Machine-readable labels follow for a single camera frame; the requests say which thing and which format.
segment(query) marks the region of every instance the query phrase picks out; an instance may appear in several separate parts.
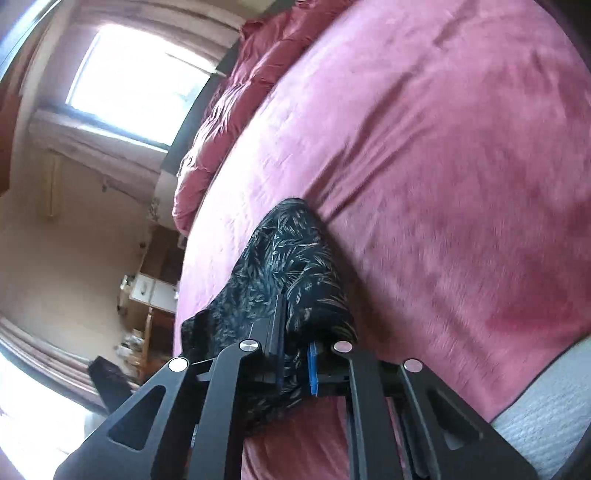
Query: silver screw head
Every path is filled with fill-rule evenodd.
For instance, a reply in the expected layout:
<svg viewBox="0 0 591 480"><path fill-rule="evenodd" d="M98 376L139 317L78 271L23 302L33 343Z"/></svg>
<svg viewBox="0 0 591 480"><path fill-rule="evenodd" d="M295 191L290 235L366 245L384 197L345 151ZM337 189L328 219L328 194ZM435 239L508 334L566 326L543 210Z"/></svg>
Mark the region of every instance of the silver screw head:
<svg viewBox="0 0 591 480"><path fill-rule="evenodd" d="M349 353L353 349L353 345L351 344L351 342L348 342L346 340L340 340L335 343L333 348L338 353Z"/></svg>
<svg viewBox="0 0 591 480"><path fill-rule="evenodd" d="M170 362L168 362L168 368L176 373L182 372L186 370L188 367L189 360L180 356L178 356L177 358L173 358Z"/></svg>
<svg viewBox="0 0 591 480"><path fill-rule="evenodd" d="M414 374L419 373L423 369L423 364L414 358L410 358L404 362L404 368Z"/></svg>
<svg viewBox="0 0 591 480"><path fill-rule="evenodd" d="M248 339L244 340L243 342L240 342L240 350L244 352L254 352L258 348L259 344L256 340Z"/></svg>

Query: wooden desk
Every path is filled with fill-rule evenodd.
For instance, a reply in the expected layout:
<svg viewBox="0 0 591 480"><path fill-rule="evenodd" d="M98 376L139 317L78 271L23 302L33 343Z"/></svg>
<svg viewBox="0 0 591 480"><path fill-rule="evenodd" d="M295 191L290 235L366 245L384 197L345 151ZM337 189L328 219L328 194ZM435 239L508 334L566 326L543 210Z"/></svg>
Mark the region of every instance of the wooden desk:
<svg viewBox="0 0 591 480"><path fill-rule="evenodd" d="M177 246L178 232L156 226L131 285L124 324L144 334L138 382L143 384L173 354L176 284L184 251Z"/></svg>

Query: black bracket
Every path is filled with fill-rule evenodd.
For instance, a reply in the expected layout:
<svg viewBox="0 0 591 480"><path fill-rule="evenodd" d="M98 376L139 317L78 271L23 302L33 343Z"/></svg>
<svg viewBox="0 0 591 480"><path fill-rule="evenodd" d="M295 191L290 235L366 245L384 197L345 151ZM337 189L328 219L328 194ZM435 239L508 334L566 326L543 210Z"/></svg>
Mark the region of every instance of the black bracket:
<svg viewBox="0 0 591 480"><path fill-rule="evenodd" d="M172 359L66 459L54 480L238 480L245 406L281 389L284 331L279 295L274 318L255 322L250 338L217 358ZM537 479L419 360L380 362L346 341L316 342L309 350L310 391L346 399L352 480Z"/></svg>

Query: pink bedspread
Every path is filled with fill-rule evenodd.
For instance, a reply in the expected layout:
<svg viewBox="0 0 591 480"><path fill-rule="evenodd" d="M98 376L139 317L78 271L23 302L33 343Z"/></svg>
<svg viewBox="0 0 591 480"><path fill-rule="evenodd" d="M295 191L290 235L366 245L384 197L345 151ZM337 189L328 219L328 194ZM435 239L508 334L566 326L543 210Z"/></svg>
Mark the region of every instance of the pink bedspread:
<svg viewBox="0 0 591 480"><path fill-rule="evenodd" d="M353 0L300 0L278 15L247 22L236 65L210 102L183 159L173 217L188 235L205 192L261 102L283 74Z"/></svg>
<svg viewBox="0 0 591 480"><path fill-rule="evenodd" d="M358 0L211 185L177 327L300 196L343 256L361 341L423 359L492 419L591 332L590 103L591 74L533 0ZM243 477L347 478L340 408L309 401L251 439Z"/></svg>

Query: black cloth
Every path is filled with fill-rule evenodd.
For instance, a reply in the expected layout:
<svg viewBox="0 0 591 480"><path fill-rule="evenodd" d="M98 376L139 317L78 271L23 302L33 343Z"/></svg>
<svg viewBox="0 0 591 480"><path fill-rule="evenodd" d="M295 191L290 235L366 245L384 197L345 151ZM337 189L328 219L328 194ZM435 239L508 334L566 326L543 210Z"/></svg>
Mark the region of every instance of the black cloth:
<svg viewBox="0 0 591 480"><path fill-rule="evenodd" d="M207 360L248 338L253 322L273 318L281 291L287 302L284 388L276 398L249 406L250 432L301 401L307 391L311 341L356 340L320 221L300 199L283 200L266 215L223 290L205 310L183 323L183 355L192 362Z"/></svg>

